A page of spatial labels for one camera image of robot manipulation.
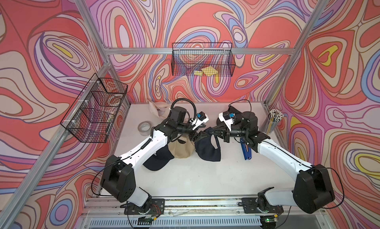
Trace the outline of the dark grey baseball cap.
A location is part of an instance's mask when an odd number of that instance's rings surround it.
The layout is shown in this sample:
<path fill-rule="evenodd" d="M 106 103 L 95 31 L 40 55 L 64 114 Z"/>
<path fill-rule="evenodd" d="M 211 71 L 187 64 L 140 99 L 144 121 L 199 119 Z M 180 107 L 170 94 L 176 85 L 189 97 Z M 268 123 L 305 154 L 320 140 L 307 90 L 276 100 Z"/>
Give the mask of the dark grey baseball cap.
<path fill-rule="evenodd" d="M 239 110 L 237 110 L 233 106 L 229 106 L 227 111 L 220 113 L 216 120 L 216 124 L 220 125 L 222 123 L 228 123 L 231 125 L 235 125 L 241 122 L 242 115 Z"/>

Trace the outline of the tan khaki baseball cap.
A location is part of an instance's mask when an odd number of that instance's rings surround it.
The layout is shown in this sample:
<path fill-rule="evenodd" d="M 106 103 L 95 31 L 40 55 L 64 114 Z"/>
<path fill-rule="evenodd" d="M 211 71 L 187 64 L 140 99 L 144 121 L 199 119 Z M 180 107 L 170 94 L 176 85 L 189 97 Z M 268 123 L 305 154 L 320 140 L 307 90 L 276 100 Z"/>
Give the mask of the tan khaki baseball cap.
<path fill-rule="evenodd" d="M 195 152 L 195 144 L 188 135 L 182 135 L 174 142 L 168 144 L 170 153 L 179 159 L 189 158 Z"/>

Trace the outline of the cream baseball cap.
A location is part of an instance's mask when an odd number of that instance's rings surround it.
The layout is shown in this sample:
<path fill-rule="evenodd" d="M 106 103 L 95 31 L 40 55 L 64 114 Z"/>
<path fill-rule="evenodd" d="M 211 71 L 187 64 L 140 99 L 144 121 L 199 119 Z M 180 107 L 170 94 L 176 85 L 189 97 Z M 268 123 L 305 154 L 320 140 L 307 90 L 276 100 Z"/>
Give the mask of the cream baseball cap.
<path fill-rule="evenodd" d="M 149 104 L 149 111 L 156 116 L 157 118 L 160 119 L 165 119 L 168 117 L 170 113 L 170 107 L 171 104 L 166 103 L 166 102 L 148 102 Z"/>

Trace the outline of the black cap with white logo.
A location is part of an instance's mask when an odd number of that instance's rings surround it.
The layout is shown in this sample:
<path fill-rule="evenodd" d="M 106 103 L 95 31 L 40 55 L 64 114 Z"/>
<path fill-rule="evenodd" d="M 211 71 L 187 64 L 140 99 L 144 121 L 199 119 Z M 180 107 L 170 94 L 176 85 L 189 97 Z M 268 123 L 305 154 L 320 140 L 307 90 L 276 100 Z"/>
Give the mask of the black cap with white logo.
<path fill-rule="evenodd" d="M 168 146 L 164 146 L 146 160 L 143 165 L 150 171 L 158 171 L 172 159 L 174 156 L 169 151 Z"/>

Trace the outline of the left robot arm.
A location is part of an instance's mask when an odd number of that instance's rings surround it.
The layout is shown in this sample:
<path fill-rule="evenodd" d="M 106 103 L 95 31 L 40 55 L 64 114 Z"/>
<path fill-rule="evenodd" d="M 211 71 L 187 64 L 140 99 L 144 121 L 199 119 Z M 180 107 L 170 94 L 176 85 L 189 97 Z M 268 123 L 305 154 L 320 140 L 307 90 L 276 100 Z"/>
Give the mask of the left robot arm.
<path fill-rule="evenodd" d="M 187 110 L 176 105 L 181 101 L 178 98 L 171 104 L 167 118 L 151 128 L 145 140 L 127 153 L 121 156 L 112 155 L 106 160 L 100 186 L 119 202 L 134 206 L 138 214 L 148 213 L 153 206 L 151 195 L 137 186 L 135 172 L 144 163 L 151 163 L 152 156 L 183 134 L 188 135 L 191 140 L 196 138 L 198 129 L 205 127 L 209 120 L 207 114 L 197 111 L 192 101 L 187 98 L 183 100 L 192 105 L 192 118 L 185 121 Z"/>

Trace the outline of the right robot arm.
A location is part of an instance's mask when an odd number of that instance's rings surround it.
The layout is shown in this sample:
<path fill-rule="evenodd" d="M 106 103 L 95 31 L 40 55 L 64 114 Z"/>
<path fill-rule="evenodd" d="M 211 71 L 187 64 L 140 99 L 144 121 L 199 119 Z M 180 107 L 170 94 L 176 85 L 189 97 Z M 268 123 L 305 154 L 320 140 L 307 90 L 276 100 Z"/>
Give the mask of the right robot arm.
<path fill-rule="evenodd" d="M 258 119 L 253 112 L 241 114 L 222 112 L 221 122 L 212 134 L 228 143 L 230 138 L 239 137 L 243 144 L 259 153 L 286 172 L 293 180 L 292 188 L 269 187 L 258 193 L 258 210 L 267 211 L 272 206 L 297 206 L 312 214 L 335 200 L 328 169 L 321 164 L 313 165 L 291 154 L 271 138 L 259 131 Z"/>

